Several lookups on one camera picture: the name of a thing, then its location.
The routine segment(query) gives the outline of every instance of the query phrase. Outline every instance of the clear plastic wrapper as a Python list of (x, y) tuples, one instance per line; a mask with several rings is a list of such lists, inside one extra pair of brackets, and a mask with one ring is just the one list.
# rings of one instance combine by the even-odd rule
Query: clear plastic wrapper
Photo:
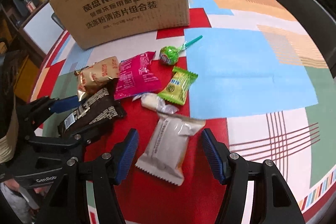
[(141, 105), (154, 111), (160, 111), (167, 114), (174, 114), (179, 111), (176, 106), (166, 105), (166, 102), (155, 93), (147, 92), (134, 96), (132, 101), (141, 98)]

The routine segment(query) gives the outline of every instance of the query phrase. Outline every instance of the green candy wrapper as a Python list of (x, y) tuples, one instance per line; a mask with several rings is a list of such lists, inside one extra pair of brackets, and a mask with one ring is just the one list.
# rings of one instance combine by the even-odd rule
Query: green candy wrapper
[(174, 66), (173, 72), (175, 73), (173, 78), (158, 96), (169, 102), (184, 105), (189, 87), (197, 79), (198, 75), (176, 66)]

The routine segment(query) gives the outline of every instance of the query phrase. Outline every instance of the green lollipop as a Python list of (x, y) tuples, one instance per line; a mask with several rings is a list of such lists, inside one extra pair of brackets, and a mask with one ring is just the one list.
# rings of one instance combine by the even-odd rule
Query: green lollipop
[(179, 60), (179, 52), (184, 51), (187, 47), (191, 46), (198, 40), (200, 40), (203, 36), (200, 35), (199, 37), (191, 40), (190, 42), (183, 43), (181, 47), (174, 47), (174, 46), (166, 46), (160, 50), (160, 60), (167, 65), (175, 65)]

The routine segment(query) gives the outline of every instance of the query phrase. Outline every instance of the plastic wrapper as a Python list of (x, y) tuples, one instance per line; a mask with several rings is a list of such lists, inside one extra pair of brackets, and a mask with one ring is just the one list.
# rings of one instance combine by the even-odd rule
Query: plastic wrapper
[(136, 95), (132, 101), (141, 98), (141, 105), (154, 111), (160, 111), (167, 114), (174, 114), (179, 111), (176, 106), (166, 105), (166, 102), (155, 93), (147, 92)]
[(119, 62), (115, 56), (81, 70), (78, 74), (77, 95), (81, 101), (119, 77)]
[(181, 47), (166, 46), (160, 50), (159, 58), (162, 63), (166, 65), (175, 65), (179, 60), (179, 53), (184, 51), (186, 48), (190, 47), (192, 44), (200, 40), (203, 36), (191, 40), (190, 42), (185, 42)]
[(180, 186), (183, 183), (182, 163), (189, 137), (205, 125), (205, 120), (158, 112), (160, 117), (145, 152), (135, 166), (151, 175)]
[(107, 88), (102, 88), (62, 121), (58, 126), (58, 132), (62, 137), (66, 137), (88, 124), (103, 119), (113, 122), (125, 115), (126, 112), (120, 103), (113, 99), (113, 95), (110, 95)]
[(184, 105), (190, 85), (197, 79), (198, 75), (190, 71), (174, 66), (174, 76), (158, 96), (179, 105)]
[(116, 100), (161, 88), (160, 80), (150, 70), (154, 55), (155, 52), (145, 52), (120, 63)]

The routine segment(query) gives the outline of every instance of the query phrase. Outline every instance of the barcode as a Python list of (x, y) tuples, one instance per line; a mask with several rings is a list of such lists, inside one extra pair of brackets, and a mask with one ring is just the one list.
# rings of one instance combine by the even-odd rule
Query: barcode
[(66, 118), (64, 120), (65, 130), (67, 130), (69, 128), (69, 126), (71, 126), (75, 121), (76, 121), (75, 115), (73, 113), (71, 113), (68, 116), (68, 118)]

